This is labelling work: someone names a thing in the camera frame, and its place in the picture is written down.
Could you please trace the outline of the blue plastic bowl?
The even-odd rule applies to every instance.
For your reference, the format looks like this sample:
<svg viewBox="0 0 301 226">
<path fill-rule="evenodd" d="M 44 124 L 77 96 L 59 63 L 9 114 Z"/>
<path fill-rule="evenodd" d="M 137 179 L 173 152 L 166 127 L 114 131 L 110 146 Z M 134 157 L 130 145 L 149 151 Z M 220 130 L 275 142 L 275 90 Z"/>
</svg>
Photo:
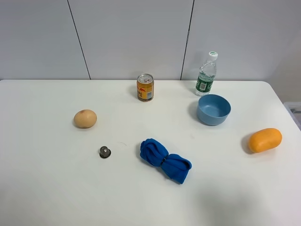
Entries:
<svg viewBox="0 0 301 226">
<path fill-rule="evenodd" d="M 198 100 L 197 118 L 206 125 L 222 124 L 230 112 L 230 103 L 219 95 L 207 94 Z"/>
</svg>

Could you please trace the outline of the orange mango fruit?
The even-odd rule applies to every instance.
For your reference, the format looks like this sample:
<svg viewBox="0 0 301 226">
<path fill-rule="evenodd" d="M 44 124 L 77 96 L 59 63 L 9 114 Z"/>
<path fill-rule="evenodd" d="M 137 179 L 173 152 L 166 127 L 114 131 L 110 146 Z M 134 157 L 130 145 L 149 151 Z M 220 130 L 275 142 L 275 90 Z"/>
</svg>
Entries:
<svg viewBox="0 0 301 226">
<path fill-rule="evenodd" d="M 282 134 L 278 129 L 266 128 L 252 134 L 248 141 L 252 153 L 261 153 L 278 147 L 282 142 Z"/>
</svg>

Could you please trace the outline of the tan potato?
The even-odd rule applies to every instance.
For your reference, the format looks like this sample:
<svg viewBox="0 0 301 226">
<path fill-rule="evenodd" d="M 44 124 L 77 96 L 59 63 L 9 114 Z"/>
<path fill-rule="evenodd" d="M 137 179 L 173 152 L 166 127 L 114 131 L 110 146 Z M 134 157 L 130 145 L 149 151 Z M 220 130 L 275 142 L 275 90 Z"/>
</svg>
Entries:
<svg viewBox="0 0 301 226">
<path fill-rule="evenodd" d="M 97 115 L 92 110 L 84 109 L 75 114 L 73 122 L 78 128 L 88 129 L 97 122 Z"/>
</svg>

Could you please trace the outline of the clear plastic water bottle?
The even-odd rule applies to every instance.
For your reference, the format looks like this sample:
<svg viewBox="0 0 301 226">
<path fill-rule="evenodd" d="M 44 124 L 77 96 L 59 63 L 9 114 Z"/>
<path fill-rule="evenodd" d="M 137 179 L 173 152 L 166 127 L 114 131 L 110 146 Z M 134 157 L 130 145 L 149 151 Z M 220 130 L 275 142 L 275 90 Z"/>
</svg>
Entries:
<svg viewBox="0 0 301 226">
<path fill-rule="evenodd" d="M 195 94 L 197 96 L 204 96 L 210 93 L 214 79 L 217 73 L 216 60 L 218 53 L 211 51 L 208 53 L 206 61 L 199 69 L 199 75 L 195 87 Z"/>
</svg>

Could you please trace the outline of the yellow drink can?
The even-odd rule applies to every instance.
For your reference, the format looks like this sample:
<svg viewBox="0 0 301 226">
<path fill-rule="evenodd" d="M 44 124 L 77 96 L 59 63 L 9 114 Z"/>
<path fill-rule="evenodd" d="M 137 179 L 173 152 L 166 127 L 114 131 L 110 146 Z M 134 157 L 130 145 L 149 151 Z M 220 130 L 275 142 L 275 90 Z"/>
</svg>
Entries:
<svg viewBox="0 0 301 226">
<path fill-rule="evenodd" d="M 137 78 L 137 98 L 141 101 L 151 101 L 154 96 L 154 78 L 152 75 L 144 73 Z"/>
</svg>

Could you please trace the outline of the blue folded cloth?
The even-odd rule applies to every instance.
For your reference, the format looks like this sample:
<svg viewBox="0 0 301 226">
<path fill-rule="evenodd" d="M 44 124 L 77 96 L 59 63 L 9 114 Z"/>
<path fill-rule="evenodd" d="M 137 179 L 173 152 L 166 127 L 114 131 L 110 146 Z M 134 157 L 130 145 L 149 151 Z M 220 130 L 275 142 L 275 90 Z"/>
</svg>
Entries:
<svg viewBox="0 0 301 226">
<path fill-rule="evenodd" d="M 192 164 L 189 160 L 178 154 L 169 153 L 168 150 L 153 138 L 142 141 L 140 157 L 162 171 L 173 181 L 183 184 Z"/>
</svg>

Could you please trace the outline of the small grey metal cap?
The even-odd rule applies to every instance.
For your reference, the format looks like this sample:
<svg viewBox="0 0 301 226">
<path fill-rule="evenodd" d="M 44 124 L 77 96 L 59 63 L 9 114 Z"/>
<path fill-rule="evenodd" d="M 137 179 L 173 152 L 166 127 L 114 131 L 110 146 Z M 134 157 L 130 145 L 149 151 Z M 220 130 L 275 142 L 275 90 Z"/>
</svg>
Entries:
<svg viewBox="0 0 301 226">
<path fill-rule="evenodd" d="M 110 157 L 111 155 L 111 150 L 106 147 L 106 146 L 102 146 L 99 150 L 99 156 L 103 159 L 106 159 L 108 157 Z"/>
</svg>

